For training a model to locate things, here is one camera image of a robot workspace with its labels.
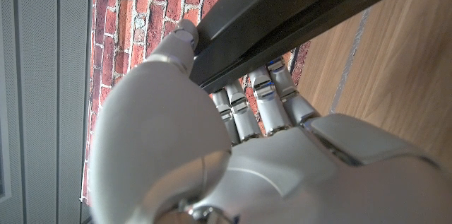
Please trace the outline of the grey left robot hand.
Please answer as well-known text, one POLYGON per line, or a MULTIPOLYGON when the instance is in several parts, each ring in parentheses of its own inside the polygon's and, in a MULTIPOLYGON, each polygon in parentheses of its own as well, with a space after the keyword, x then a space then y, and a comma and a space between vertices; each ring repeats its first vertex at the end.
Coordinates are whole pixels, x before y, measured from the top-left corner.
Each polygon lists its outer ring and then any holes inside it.
POLYGON ((343 114, 319 116, 287 79, 256 92, 270 119, 227 119, 189 74, 181 20, 115 86, 90 153, 97 223, 450 223, 451 174, 406 141, 343 114))

